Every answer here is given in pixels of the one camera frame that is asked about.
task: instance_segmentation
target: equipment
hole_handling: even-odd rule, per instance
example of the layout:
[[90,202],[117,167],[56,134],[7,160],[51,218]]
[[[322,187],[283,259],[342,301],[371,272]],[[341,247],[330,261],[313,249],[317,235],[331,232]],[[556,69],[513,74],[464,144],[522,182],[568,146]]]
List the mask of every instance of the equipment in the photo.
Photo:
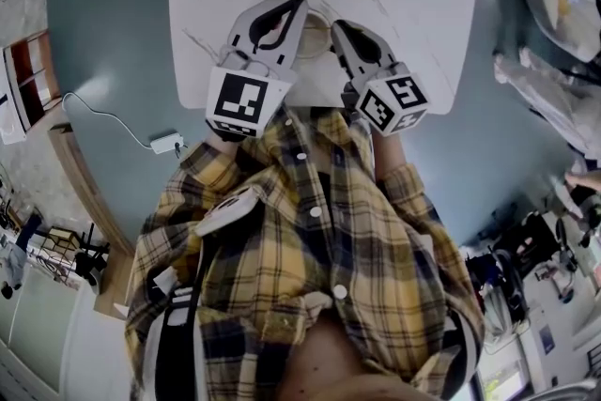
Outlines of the equipment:
[[[308,12],[307,0],[264,0],[234,22],[207,99],[207,123],[225,141],[261,137],[298,81],[292,63]],[[382,135],[424,117],[429,102],[420,81],[382,37],[345,20],[333,23],[331,37],[331,50],[350,78],[341,93],[347,109],[361,112]]]

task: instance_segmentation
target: power adapter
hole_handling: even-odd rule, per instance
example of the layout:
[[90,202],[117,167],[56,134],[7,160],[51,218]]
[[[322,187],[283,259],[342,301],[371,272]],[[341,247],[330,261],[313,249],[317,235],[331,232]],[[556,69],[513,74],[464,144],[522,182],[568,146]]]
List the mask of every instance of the power adapter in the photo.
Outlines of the power adapter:
[[150,141],[150,147],[154,150],[155,154],[162,154],[163,152],[169,152],[176,149],[176,144],[179,148],[184,147],[184,138],[177,132],[164,137],[159,137],[154,141]]

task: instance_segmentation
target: shirt cuff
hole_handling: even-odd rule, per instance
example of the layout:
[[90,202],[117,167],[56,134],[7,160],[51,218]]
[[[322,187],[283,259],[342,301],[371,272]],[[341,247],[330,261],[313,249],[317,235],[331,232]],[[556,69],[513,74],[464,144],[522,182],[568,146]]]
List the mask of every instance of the shirt cuff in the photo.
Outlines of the shirt cuff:
[[181,169],[216,193],[227,193],[239,184],[241,171],[236,160],[215,147],[202,143],[184,159]]
[[424,195],[424,184],[413,164],[403,164],[392,170],[378,182],[378,186],[391,204]]

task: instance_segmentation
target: wooden board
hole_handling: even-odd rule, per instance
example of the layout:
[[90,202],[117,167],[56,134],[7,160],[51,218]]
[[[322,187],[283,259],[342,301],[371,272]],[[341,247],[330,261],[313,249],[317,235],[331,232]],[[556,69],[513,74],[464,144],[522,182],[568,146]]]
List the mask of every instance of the wooden board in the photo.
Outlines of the wooden board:
[[100,294],[96,297],[94,311],[110,317],[125,319],[115,308],[115,304],[128,305],[133,256],[111,248],[107,266],[102,273]]
[[104,239],[111,244],[111,250],[118,249],[125,254],[133,255],[133,246],[116,225],[94,178],[87,169],[71,125],[54,126],[48,131],[48,135],[73,190],[77,193]]

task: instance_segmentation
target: white marker cube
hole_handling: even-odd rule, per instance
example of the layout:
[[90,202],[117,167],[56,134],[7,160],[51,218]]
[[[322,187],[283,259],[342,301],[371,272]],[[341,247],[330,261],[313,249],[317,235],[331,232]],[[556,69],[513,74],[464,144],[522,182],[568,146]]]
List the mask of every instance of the white marker cube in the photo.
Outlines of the white marker cube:
[[214,67],[210,74],[207,121],[213,128],[261,137],[292,84]]
[[357,109],[382,135],[410,129],[424,117],[429,102],[415,74],[369,81]]

